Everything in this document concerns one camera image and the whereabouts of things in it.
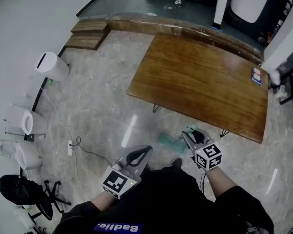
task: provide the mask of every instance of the white trash can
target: white trash can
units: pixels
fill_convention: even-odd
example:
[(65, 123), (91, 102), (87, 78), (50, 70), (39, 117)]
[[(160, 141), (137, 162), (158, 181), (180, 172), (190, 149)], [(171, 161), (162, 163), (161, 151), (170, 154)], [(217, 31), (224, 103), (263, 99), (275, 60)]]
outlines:
[(63, 81), (69, 75), (67, 64), (53, 52), (43, 53), (39, 57), (35, 69), (51, 80)]

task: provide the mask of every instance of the electrical outlet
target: electrical outlet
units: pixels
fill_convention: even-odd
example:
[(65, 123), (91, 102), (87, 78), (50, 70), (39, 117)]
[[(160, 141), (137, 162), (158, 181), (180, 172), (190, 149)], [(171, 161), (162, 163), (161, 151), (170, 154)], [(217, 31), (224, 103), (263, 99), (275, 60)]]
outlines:
[(68, 154), (69, 156), (73, 156), (73, 146), (71, 146), (71, 145), (72, 145), (72, 141), (69, 140), (69, 141), (67, 142), (67, 154)]

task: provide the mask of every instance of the blue label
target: blue label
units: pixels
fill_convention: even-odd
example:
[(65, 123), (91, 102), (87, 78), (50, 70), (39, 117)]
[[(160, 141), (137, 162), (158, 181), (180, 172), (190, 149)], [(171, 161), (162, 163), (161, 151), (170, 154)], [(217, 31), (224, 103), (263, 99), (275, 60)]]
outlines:
[(109, 232), (109, 233), (141, 233), (141, 224), (120, 224), (120, 223), (98, 223), (98, 225), (93, 229), (94, 231)]

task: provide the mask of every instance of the forearm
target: forearm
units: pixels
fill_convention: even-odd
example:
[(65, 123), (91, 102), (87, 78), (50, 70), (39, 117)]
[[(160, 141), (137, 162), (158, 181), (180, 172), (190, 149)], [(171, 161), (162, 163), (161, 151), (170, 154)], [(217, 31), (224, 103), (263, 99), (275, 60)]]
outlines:
[(236, 183), (234, 183), (219, 167), (206, 171), (206, 175), (216, 198), (225, 191), (236, 186)]
[(100, 210), (103, 211), (116, 200), (111, 194), (106, 191), (101, 192), (91, 202)]

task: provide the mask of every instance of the white pillar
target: white pillar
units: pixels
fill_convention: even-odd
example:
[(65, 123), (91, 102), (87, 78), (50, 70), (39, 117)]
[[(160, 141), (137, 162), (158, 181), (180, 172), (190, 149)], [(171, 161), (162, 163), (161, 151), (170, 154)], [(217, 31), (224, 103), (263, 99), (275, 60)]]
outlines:
[(280, 30), (264, 51), (262, 68), (273, 72), (293, 52), (293, 7)]
[(213, 26), (218, 29), (220, 29), (221, 22), (224, 17), (224, 12), (226, 9), (227, 1), (228, 0), (217, 0), (216, 13), (215, 13)]

